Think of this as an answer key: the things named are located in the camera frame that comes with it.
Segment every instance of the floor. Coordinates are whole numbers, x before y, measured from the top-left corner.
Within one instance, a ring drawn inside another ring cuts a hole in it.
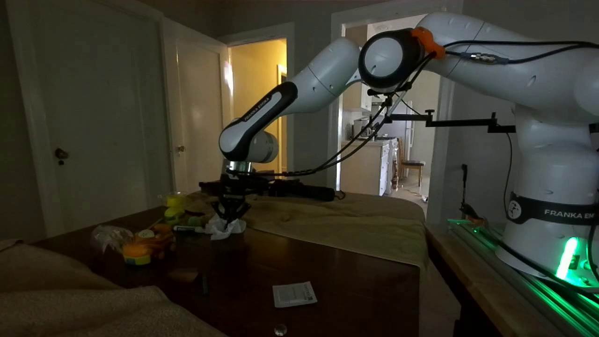
[[[424,176],[422,185],[414,176],[401,181],[399,189],[392,195],[420,204],[427,213],[429,178]],[[420,305],[420,335],[422,337],[452,337],[454,324],[459,318],[459,301],[454,298],[450,286],[441,277],[431,262],[424,271],[422,305]]]

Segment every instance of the robot label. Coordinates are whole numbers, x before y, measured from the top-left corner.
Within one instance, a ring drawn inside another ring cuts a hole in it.
[[[529,219],[544,219],[566,225],[594,225],[598,223],[598,204],[557,204],[512,195],[510,219],[523,225]]]

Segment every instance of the white door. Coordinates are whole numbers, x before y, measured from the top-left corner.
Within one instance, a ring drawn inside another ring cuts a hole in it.
[[[10,0],[49,236],[171,189],[156,19],[94,0]]]
[[[223,172],[220,135],[231,114],[229,50],[179,22],[165,22],[164,34],[175,187],[188,195]]]

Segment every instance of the wooden table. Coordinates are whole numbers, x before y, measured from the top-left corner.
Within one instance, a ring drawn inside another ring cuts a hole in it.
[[[162,208],[111,221],[145,228]],[[227,335],[274,335],[285,324],[291,337],[317,335],[418,335],[420,269],[332,247],[246,230],[223,241],[179,236],[164,262],[128,268],[117,253],[91,245],[92,228],[40,241],[40,247],[74,256],[92,271],[122,284],[158,284],[175,301]],[[182,283],[171,271],[193,268],[207,275],[208,292]],[[319,303],[276,309],[272,286],[311,281]]]
[[[487,262],[485,254],[495,254],[476,251],[476,243],[461,240],[459,230],[429,230],[427,243],[431,260],[461,301],[456,335],[573,335],[510,283],[514,269]]]

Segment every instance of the wire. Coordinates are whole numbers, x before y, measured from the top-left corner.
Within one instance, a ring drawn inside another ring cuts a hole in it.
[[[398,103],[392,105],[392,97],[398,95],[399,92],[411,90],[412,82],[420,77],[420,73],[427,67],[427,64],[435,58],[435,54],[427,54],[426,58],[420,60],[420,64],[416,65],[412,79],[401,82],[396,92],[386,93],[386,101],[383,103],[383,107],[375,112],[375,116],[371,118],[371,122],[354,137],[351,138],[349,144],[345,144],[339,152],[336,152],[330,159],[326,159],[323,165],[315,167],[315,168],[308,168],[308,170],[291,170],[291,172],[257,172],[257,176],[311,176],[317,174],[321,170],[332,168],[347,159],[351,159],[356,152],[360,152],[364,146],[368,146],[369,140],[373,140],[377,137],[377,133],[381,131],[381,127],[384,123],[379,123],[373,133],[356,148],[353,148],[353,152],[345,153],[377,120],[379,116],[386,110],[386,114],[390,114],[390,110],[396,110]]]
[[[596,230],[598,230],[598,223],[594,223],[592,228],[588,230],[587,254],[588,254],[588,264],[592,268],[592,273],[594,273],[596,281],[599,281],[598,264],[596,264],[596,258],[594,258]]]
[[[291,172],[257,172],[257,176],[311,176],[311,174],[317,174],[321,170],[326,170],[330,167],[336,167],[338,163],[341,161],[347,161],[349,157],[353,157],[358,150],[362,150],[366,144],[369,144],[369,140],[373,140],[379,133],[379,129],[383,127],[377,125],[373,129],[373,133],[368,137],[368,138],[362,138],[362,142],[351,152],[347,153],[345,157],[338,159],[339,155],[343,155],[343,152],[347,152],[356,140],[360,140],[360,137],[369,129],[373,127],[373,123],[379,120],[379,116],[386,110],[386,103],[375,112],[375,116],[369,120],[369,123],[356,135],[349,140],[349,144],[345,144],[339,152],[336,152],[330,159],[326,159],[325,163],[321,163],[319,167],[315,168],[306,168],[306,170],[291,170]]]
[[[594,292],[590,292],[590,290],[587,290],[587,288],[583,288],[583,286],[575,286],[575,284],[572,284],[572,283],[568,283],[568,281],[553,275],[545,266],[542,266],[542,264],[527,258],[525,254],[521,254],[519,251],[512,249],[512,247],[510,247],[508,243],[504,243],[502,240],[487,234],[485,230],[480,230],[480,234],[485,236],[489,241],[497,243],[499,247],[502,247],[504,251],[508,251],[512,256],[515,256],[515,258],[519,258],[521,262],[525,262],[529,268],[540,271],[544,277],[551,279],[553,283],[557,283],[557,284],[560,284],[560,286],[564,286],[564,288],[568,288],[568,290],[573,290],[573,292],[577,292],[577,294],[581,294],[581,296],[585,296],[585,298],[588,298],[590,301],[594,301],[594,303],[599,305],[599,299],[596,298]]]
[[[510,206],[508,206],[508,189],[510,189],[510,180],[512,180],[512,168],[514,168],[514,142],[512,142],[512,135],[506,133],[506,138],[508,138],[508,174],[506,174],[506,183],[504,183],[504,215],[510,219]]]
[[[398,97],[409,110],[412,110],[418,116],[426,116],[424,112],[416,110],[412,105],[409,105],[409,101],[405,101],[405,97]]]
[[[461,39],[461,41],[448,43],[444,47],[450,49],[450,47],[456,47],[456,45],[525,45],[525,47],[564,45],[564,47],[549,50],[549,52],[534,54],[534,56],[529,56],[529,58],[517,58],[517,60],[487,54],[487,56],[493,58],[493,64],[527,64],[527,62],[534,62],[534,60],[547,58],[547,56],[553,56],[553,54],[558,54],[558,52],[566,52],[566,50],[573,50],[573,49],[599,49],[598,43],[590,43],[590,41],[489,41],[489,39],[482,39],[482,41],[478,41],[478,39]],[[472,56],[476,52],[472,54],[472,52],[448,50],[448,54],[474,60]]]

